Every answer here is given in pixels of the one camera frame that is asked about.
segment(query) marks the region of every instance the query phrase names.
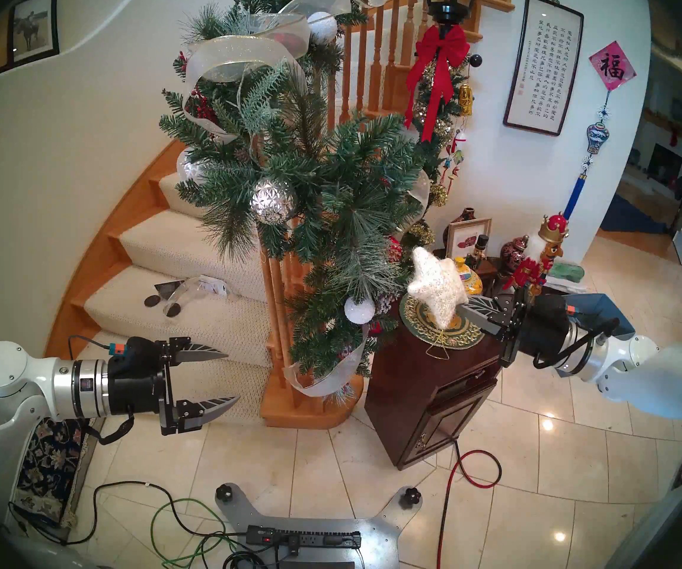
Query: dark wooden pedestal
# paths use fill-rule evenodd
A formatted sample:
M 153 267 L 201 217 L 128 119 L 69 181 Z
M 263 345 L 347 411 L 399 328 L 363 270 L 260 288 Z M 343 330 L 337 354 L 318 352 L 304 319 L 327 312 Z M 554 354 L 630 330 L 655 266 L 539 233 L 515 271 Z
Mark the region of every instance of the dark wooden pedestal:
M 399 302 L 392 307 L 399 314 Z M 391 462 L 399 469 L 452 444 L 491 393 L 499 374 L 501 344 L 488 335 L 449 360 L 425 354 L 399 318 L 396 339 L 375 353 L 364 409 Z M 443 349 L 434 347 L 440 357 Z

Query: star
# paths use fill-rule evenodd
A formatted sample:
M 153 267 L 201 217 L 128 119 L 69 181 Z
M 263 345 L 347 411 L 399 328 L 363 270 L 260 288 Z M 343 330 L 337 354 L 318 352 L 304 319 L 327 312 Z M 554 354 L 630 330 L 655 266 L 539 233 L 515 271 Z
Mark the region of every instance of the star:
M 451 259 L 438 260 L 422 247 L 412 251 L 412 261 L 414 279 L 407 291 L 416 300 L 424 301 L 436 320 L 436 327 L 446 330 L 456 307 L 468 301 L 457 265 Z

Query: blue tassel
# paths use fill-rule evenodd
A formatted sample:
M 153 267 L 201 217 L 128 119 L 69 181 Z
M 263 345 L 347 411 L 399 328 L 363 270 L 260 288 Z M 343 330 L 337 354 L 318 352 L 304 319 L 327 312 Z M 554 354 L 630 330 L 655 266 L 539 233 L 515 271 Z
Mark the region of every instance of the blue tassel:
M 570 200 L 563 213 L 565 220 L 570 220 L 570 214 L 575 210 L 575 204 L 578 203 L 578 198 L 581 195 L 583 186 L 586 184 L 586 175 L 578 175 L 578 180 L 575 182 L 575 187 L 573 187 L 573 193 L 570 194 Z

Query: black lantern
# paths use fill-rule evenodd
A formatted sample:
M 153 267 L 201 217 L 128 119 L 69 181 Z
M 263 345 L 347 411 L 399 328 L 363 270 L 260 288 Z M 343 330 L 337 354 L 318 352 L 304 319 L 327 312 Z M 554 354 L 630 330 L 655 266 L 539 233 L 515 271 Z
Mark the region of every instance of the black lantern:
M 459 0 L 444 0 L 428 2 L 428 14 L 433 16 L 433 20 L 439 24 L 452 26 L 461 23 L 465 18 L 470 17 L 475 0 L 469 3 L 460 3 Z

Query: black knob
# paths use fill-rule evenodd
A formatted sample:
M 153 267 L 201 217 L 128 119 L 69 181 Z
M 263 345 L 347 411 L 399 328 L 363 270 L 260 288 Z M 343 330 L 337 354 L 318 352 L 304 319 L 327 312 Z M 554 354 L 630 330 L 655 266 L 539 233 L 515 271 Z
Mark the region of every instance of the black knob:
M 408 504 L 412 504 L 413 506 L 420 501 L 421 497 L 422 496 L 420 495 L 420 492 L 418 492 L 417 488 L 414 487 L 408 487 L 407 491 L 404 492 L 405 501 Z
M 214 495 L 219 501 L 230 501 L 233 499 L 233 490 L 230 485 L 223 483 L 220 487 L 216 489 Z

